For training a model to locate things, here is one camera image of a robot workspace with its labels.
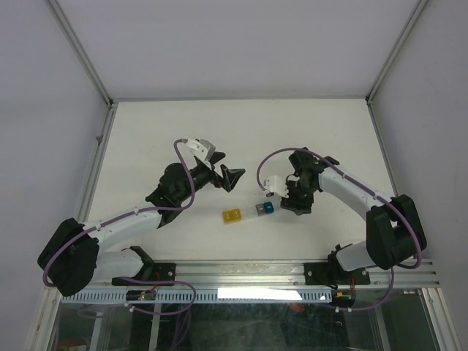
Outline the weekly pill organizer strip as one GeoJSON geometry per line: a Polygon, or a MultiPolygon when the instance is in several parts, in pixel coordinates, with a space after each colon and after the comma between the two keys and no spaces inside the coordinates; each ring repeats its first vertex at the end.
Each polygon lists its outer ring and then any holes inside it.
{"type": "Polygon", "coordinates": [[[280,210],[280,201],[277,199],[262,200],[259,203],[250,203],[245,206],[234,206],[222,211],[222,221],[225,224],[270,216],[280,210]]]}

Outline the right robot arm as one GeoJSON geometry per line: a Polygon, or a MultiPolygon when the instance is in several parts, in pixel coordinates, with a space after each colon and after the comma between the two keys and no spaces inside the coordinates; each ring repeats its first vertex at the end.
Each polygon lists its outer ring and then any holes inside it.
{"type": "Polygon", "coordinates": [[[291,148],[290,153],[294,179],[285,181],[287,194],[281,199],[284,210],[298,216],[310,214],[315,193],[326,192],[365,222],[364,241],[336,245],[326,263],[305,267],[307,284],[336,289],[352,282],[365,268],[407,268],[405,260],[420,257],[427,239],[411,197],[371,189],[330,156],[320,157],[307,148],[291,148]]]}

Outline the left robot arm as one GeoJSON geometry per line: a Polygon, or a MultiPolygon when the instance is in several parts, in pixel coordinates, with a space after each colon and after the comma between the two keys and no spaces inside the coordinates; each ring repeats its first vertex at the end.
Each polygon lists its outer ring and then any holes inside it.
{"type": "Polygon", "coordinates": [[[221,165],[216,172],[214,165],[224,156],[215,152],[206,163],[197,160],[192,169],[183,162],[168,165],[157,188],[144,201],[112,218],[87,223],[64,220],[37,259],[45,282],[64,297],[90,283],[149,283],[161,273],[154,260],[140,246],[119,251],[113,247],[170,224],[193,203],[193,194],[208,184],[231,192],[245,171],[221,165]]]}

